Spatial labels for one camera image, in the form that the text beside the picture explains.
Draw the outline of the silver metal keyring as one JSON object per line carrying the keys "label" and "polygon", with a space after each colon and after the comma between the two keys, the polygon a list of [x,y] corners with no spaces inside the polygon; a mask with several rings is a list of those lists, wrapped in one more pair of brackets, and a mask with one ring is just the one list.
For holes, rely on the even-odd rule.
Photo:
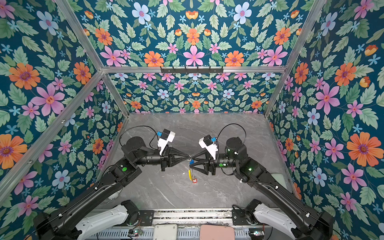
{"label": "silver metal keyring", "polygon": [[188,162],[189,162],[189,171],[190,171],[191,173],[193,173],[193,169],[192,169],[191,165],[194,163],[194,160],[193,160],[193,158],[192,158],[191,155],[189,155]]}

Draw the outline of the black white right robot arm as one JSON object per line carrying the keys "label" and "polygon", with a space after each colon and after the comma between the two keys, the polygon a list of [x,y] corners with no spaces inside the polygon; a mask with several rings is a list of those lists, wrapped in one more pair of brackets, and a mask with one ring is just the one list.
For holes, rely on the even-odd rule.
{"label": "black white right robot arm", "polygon": [[252,159],[239,137],[229,138],[224,153],[219,153],[218,141],[207,135],[199,140],[203,149],[192,157],[191,169],[205,175],[215,175],[217,168],[231,168],[233,175],[269,198],[279,209],[254,201],[248,211],[262,224],[284,233],[293,240],[329,240],[333,235],[334,218],[318,212],[289,192],[260,163]]}

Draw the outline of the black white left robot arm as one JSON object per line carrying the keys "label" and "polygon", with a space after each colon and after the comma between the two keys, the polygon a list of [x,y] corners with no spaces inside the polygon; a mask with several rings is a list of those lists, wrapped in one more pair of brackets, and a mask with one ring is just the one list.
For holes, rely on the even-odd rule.
{"label": "black white left robot arm", "polygon": [[148,148],[141,137],[130,138],[122,151],[124,157],[110,166],[94,186],[58,210],[35,217],[39,240],[85,240],[126,222],[128,218],[137,218],[139,211],[129,200],[102,214],[93,217],[88,214],[137,178],[142,173],[140,166],[159,165],[165,171],[189,158],[188,154],[169,147],[167,141],[156,150]]}

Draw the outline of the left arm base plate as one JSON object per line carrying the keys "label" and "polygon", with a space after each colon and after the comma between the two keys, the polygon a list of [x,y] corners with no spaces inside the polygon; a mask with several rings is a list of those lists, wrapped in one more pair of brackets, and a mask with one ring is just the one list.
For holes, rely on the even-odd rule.
{"label": "left arm base plate", "polygon": [[131,227],[151,226],[154,220],[155,211],[153,210],[139,210],[128,215],[125,225]]}

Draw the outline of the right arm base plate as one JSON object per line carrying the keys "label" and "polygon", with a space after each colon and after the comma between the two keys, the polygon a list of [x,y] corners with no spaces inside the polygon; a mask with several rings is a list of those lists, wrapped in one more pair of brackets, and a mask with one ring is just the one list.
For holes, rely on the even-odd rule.
{"label": "right arm base plate", "polygon": [[249,211],[232,209],[232,221],[234,226],[255,225],[257,220]]}

